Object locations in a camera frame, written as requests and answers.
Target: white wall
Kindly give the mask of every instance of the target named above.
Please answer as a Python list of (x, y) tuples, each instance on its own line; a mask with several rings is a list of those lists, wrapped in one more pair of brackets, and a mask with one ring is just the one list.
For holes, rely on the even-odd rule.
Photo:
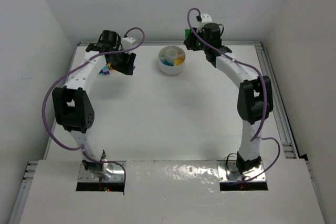
[(336, 223), (335, 17), (335, 0), (286, 0), (266, 43), (327, 223)]
[(181, 40), (189, 8), (225, 26), (226, 40), (261, 40), (283, 0), (46, 0), (71, 41), (96, 40), (103, 29), (140, 26), (148, 40)]
[(44, 94), (68, 69), (73, 48), (45, 0), (0, 6), (0, 223), (7, 223), (27, 162), (46, 147)]

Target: black wire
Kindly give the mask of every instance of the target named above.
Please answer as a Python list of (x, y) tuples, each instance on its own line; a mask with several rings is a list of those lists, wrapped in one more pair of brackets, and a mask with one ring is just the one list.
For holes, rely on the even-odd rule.
[(227, 166), (227, 163), (229, 162), (229, 157), (230, 157), (231, 155), (237, 155), (237, 153), (230, 153), (229, 155), (227, 155), (227, 157), (226, 157), (226, 161), (225, 161), (226, 169), (227, 169), (229, 172), (231, 172), (231, 173), (239, 173), (238, 170), (237, 170), (237, 171), (232, 171), (232, 170), (230, 170), (229, 167)]
[(223, 30), (220, 32), (220, 36), (222, 36), (223, 35), (223, 32), (224, 32), (224, 26), (223, 26), (223, 24), (218, 24), (219, 26), (222, 26), (222, 28), (223, 28)]

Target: white table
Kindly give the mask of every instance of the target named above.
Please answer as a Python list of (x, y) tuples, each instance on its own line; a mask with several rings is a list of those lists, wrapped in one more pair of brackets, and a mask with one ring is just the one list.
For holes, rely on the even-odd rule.
[[(52, 142), (20, 223), (324, 223), (304, 160), (283, 153), (266, 175), (268, 191), (219, 191), (216, 160), (240, 146), (238, 90), (201, 51), (186, 51), (179, 75), (163, 74), (157, 63), (162, 47), (141, 46), (133, 76), (99, 76), (89, 94), (99, 144), (108, 159), (127, 161), (125, 196), (75, 191), (81, 154)], [(260, 67), (253, 45), (230, 48)], [(84, 50), (77, 48), (72, 68)], [(274, 114), (263, 136), (280, 139)], [(54, 133), (75, 146), (61, 126)], [(265, 166), (276, 153), (274, 142), (262, 142)]]

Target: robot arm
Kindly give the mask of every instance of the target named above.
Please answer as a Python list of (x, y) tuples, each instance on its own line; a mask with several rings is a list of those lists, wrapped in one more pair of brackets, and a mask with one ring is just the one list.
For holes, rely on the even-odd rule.
[[(123, 49), (131, 49), (135, 44), (134, 38), (121, 39), (117, 33), (105, 30), (97, 43), (89, 44), (83, 63), (96, 54), (117, 51), (120, 46)], [(97, 144), (96, 134), (91, 129), (95, 117), (88, 94), (97, 75), (107, 63), (110, 63), (116, 71), (132, 75), (135, 56), (132, 52), (124, 52), (97, 57), (71, 77), (62, 88), (53, 90), (52, 99), (56, 122), (61, 124), (72, 135), (77, 145), (83, 146), (83, 151), (95, 160), (103, 160), (105, 153), (102, 147)], [(83, 156), (83, 164), (86, 169), (94, 173), (104, 174), (103, 164), (92, 163), (85, 156)]]
[[(240, 117), (243, 119), (242, 143), (237, 152), (237, 168), (240, 173), (250, 170), (253, 167), (259, 166), (260, 157), (260, 138), (261, 131), (254, 141), (251, 138), (256, 134), (262, 115), (264, 105), (263, 89), (259, 76), (249, 68), (235, 63), (235, 56), (232, 51), (225, 46), (222, 46), (221, 29), (218, 24), (213, 23), (209, 14), (201, 14), (197, 16), (198, 27), (193, 28), (194, 31), (208, 44), (222, 51), (226, 55), (232, 57), (228, 59), (218, 52), (204, 45), (197, 37), (190, 32), (184, 45), (188, 50), (198, 51), (203, 50), (206, 59), (218, 70), (226, 74), (231, 81), (239, 89), (237, 110)], [(271, 82), (267, 76), (264, 76), (264, 81), (267, 90), (267, 113), (273, 110)]]

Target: round container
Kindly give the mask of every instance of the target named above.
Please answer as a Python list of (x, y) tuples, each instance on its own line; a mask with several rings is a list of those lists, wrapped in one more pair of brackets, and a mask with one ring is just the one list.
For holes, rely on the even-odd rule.
[(159, 52), (159, 67), (162, 72), (170, 75), (178, 74), (185, 64), (185, 52), (177, 46), (167, 46)]

